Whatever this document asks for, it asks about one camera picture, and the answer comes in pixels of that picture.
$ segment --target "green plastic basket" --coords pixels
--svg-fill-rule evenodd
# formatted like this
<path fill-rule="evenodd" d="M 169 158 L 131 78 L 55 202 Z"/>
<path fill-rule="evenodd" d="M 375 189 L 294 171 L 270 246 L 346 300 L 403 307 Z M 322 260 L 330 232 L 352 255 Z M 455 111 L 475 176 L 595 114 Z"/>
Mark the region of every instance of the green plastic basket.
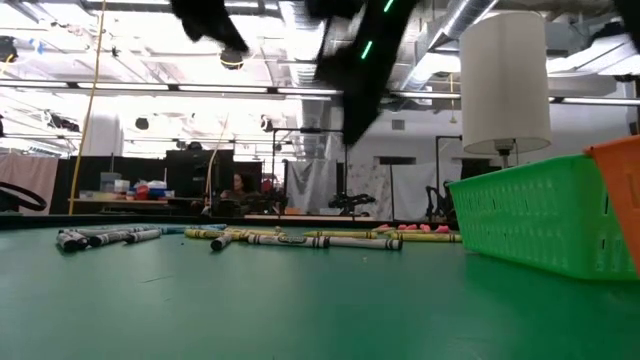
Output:
<path fill-rule="evenodd" d="M 563 156 L 450 184 L 467 249 L 591 280 L 637 280 L 602 176 Z"/>

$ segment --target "orange basket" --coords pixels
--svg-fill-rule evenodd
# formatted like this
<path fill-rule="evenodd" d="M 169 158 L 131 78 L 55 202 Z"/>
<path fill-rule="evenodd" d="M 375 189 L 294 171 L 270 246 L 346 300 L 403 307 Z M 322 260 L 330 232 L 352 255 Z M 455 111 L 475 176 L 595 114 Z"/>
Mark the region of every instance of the orange basket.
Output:
<path fill-rule="evenodd" d="M 640 136 L 586 150 L 602 173 L 622 235 L 640 274 Z"/>

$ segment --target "green led light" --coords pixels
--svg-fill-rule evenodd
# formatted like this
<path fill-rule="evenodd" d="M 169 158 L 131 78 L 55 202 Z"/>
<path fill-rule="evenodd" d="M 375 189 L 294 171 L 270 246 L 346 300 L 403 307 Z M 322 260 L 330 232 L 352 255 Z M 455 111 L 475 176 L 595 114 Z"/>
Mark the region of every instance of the green led light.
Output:
<path fill-rule="evenodd" d="M 364 48 L 364 51 L 362 52 L 360 59 L 364 60 L 364 58 L 367 57 L 367 54 L 369 54 L 369 50 L 371 50 L 371 45 L 373 45 L 373 41 L 369 41 L 367 43 L 367 47 Z"/>
<path fill-rule="evenodd" d="M 393 0 L 387 1 L 387 5 L 384 6 L 384 12 L 389 11 L 389 8 L 391 7 L 391 4 L 393 4 Z"/>

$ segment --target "person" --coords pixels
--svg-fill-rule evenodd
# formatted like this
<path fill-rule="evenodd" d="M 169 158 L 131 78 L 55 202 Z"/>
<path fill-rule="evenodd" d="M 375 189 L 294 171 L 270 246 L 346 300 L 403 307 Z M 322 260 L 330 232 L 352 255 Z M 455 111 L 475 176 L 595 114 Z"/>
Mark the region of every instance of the person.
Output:
<path fill-rule="evenodd" d="M 225 190 L 220 194 L 221 199 L 244 201 L 249 196 L 259 195 L 255 190 L 253 179 L 249 175 L 234 174 L 233 189 Z"/>

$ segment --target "plastic basket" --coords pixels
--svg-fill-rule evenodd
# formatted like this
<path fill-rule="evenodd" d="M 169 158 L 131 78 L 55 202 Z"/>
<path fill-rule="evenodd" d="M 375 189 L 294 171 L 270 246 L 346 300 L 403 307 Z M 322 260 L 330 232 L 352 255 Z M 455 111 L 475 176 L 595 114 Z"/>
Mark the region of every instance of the plastic basket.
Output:
<path fill-rule="evenodd" d="M 640 274 L 640 136 L 587 150 L 607 185 L 622 234 Z"/>
<path fill-rule="evenodd" d="M 600 172 L 586 155 L 450 187 L 470 250 L 581 279 L 638 279 Z"/>

